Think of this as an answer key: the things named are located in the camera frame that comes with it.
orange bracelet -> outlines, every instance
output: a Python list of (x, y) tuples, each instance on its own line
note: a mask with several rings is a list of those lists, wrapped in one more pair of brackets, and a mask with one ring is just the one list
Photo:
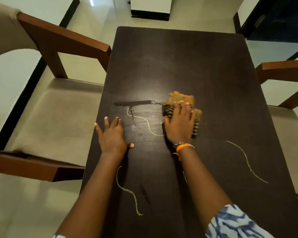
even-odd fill
[(179, 150), (182, 149), (182, 148), (184, 148), (184, 147), (187, 147), (187, 146), (192, 147), (192, 148), (195, 148), (195, 147), (194, 147), (193, 145), (191, 145), (191, 144), (180, 144), (180, 145), (177, 147), (177, 149), (176, 149), (176, 153), (173, 153), (174, 155), (177, 155), (177, 156), (179, 157), (179, 161), (181, 160), (181, 159), (180, 159), (180, 155), (179, 155)]

chair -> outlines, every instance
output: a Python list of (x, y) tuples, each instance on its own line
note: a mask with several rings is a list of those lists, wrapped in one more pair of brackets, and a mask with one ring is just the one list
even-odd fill
[(0, 55), (38, 50), (55, 78), (14, 140), (0, 173), (47, 181), (82, 179), (103, 85), (67, 78), (58, 52), (96, 58), (107, 71), (109, 45), (0, 4)]
[[(262, 63), (256, 71), (261, 84), (268, 79), (298, 82), (298, 60)], [(298, 194), (298, 117), (293, 110), (297, 106), (298, 91), (278, 107), (268, 108)]]

wooden tabletop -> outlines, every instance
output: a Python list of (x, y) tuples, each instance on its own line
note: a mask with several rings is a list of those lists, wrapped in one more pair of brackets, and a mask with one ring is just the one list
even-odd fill
[[(231, 200), (274, 237), (298, 237), (298, 200), (244, 38), (239, 34), (117, 29), (97, 123), (119, 116), (135, 143), (113, 185), (103, 237), (203, 237), (179, 162), (162, 134), (169, 93), (203, 111), (196, 151)], [(94, 132), (82, 189), (101, 150)]]

bracelet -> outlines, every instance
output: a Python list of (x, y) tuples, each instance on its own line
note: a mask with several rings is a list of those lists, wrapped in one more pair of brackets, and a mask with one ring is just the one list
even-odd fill
[(180, 159), (180, 155), (179, 155), (179, 150), (184, 148), (184, 147), (192, 147), (192, 148), (195, 148), (192, 144), (187, 144), (187, 143), (178, 143), (178, 144), (175, 144), (175, 146), (177, 147), (176, 148), (176, 153), (173, 153), (174, 155), (177, 155), (179, 157), (179, 161), (181, 160)]

left arm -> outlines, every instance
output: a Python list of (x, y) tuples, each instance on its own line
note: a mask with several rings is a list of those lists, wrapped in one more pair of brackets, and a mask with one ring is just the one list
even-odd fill
[(95, 128), (99, 137), (102, 155), (83, 192), (68, 213), (57, 235), (66, 237), (100, 237), (107, 211), (111, 188), (116, 171), (127, 148), (121, 119), (116, 117), (109, 125), (105, 117), (105, 131), (97, 123)]

